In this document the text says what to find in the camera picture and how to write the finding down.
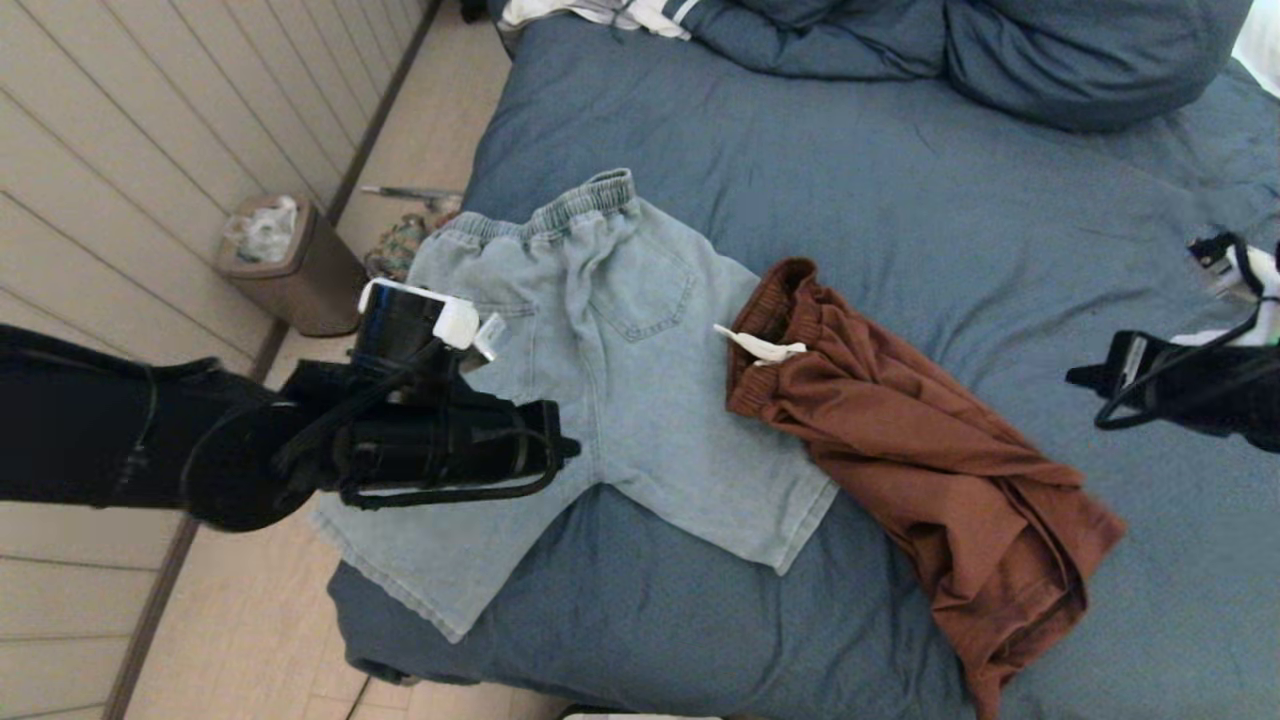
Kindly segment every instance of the tile floor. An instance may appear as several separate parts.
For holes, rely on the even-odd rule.
[[[361,184],[463,190],[509,61],[492,26],[439,12]],[[355,196],[338,232],[362,254],[412,202]],[[351,338],[291,333],[268,384],[301,357],[342,360]],[[161,620],[129,720],[344,720],[364,675],[343,661],[324,587],[338,553],[306,511],[257,533],[201,529]],[[356,720],[549,720],[563,702],[500,685],[374,683]]]

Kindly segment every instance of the clothing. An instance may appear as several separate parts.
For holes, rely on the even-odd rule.
[[[463,213],[424,241],[411,284],[502,313],[511,338],[467,382],[559,404],[582,454],[517,500],[366,512],[324,498],[348,562],[457,642],[543,530],[609,483],[713,544],[786,573],[837,488],[795,438],[726,414],[719,340],[756,277],[635,196],[591,178],[522,225]]]
[[[593,23],[620,29],[645,28],[662,37],[689,40],[680,20],[662,14],[663,0],[509,0],[498,19],[498,29],[515,33],[526,24],[553,13],[573,13]]]
[[[1000,688],[1080,620],[1124,523],[810,260],[769,270],[733,331],[809,348],[771,365],[731,345],[730,410],[804,439],[910,556],[979,719],[996,717]]]

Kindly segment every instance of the wall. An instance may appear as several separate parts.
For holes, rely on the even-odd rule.
[[[214,272],[223,222],[333,200],[424,5],[0,0],[0,322],[247,372],[271,319]],[[0,720],[101,715],[175,527],[0,503]]]

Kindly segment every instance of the blue bedsheet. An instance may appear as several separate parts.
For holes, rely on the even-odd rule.
[[[1080,468],[1129,536],[1002,717],[1274,720],[1280,459],[1169,424],[1101,433],[1100,400],[1062,374],[1117,329],[1243,314],[1202,292],[1181,249],[1219,228],[1274,243],[1277,118],[1234,64],[1171,115],[1068,135],[940,81],[781,79],[554,18],[522,40],[467,206],[520,220],[630,167],[645,199],[753,270],[814,258],[860,311]],[[777,578],[595,488],[457,646],[349,568],[330,592],[365,667],[690,715],[973,712],[909,564],[845,497]]]

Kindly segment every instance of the light blue denim shorts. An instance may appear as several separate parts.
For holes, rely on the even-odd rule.
[[[517,404],[559,402],[582,454],[529,497],[374,512],[326,497],[319,527],[452,642],[596,483],[786,573],[836,486],[796,438],[724,410],[728,351],[712,325],[732,324],[758,281],[636,197],[628,170],[591,178],[525,224],[460,215],[424,241],[408,282],[502,313],[509,341],[467,382]]]

